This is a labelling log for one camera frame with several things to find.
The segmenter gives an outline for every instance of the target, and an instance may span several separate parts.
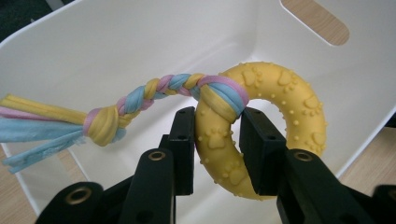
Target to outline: rope tassel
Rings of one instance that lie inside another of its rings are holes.
[[[234,122],[248,103],[248,94],[228,77],[203,74],[168,75],[154,78],[115,105],[95,108],[84,113],[56,105],[45,105],[7,95],[0,100],[0,142],[31,142],[49,140],[21,154],[3,160],[9,171],[16,173],[48,156],[76,143],[84,136],[98,146],[120,140],[125,128],[140,111],[148,109],[155,100],[181,94],[201,97],[230,122]]]

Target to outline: braided rope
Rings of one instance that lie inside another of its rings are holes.
[[[121,97],[115,105],[95,108],[88,114],[9,94],[0,101],[0,116],[3,117],[0,119],[0,142],[49,141],[9,157],[3,164],[10,166],[11,173],[16,173],[83,142],[83,136],[104,147],[120,140],[132,119],[151,107],[155,100],[175,94],[192,96],[197,101],[203,99],[230,122],[234,122],[248,104],[248,94],[235,81],[203,74],[154,78]]]

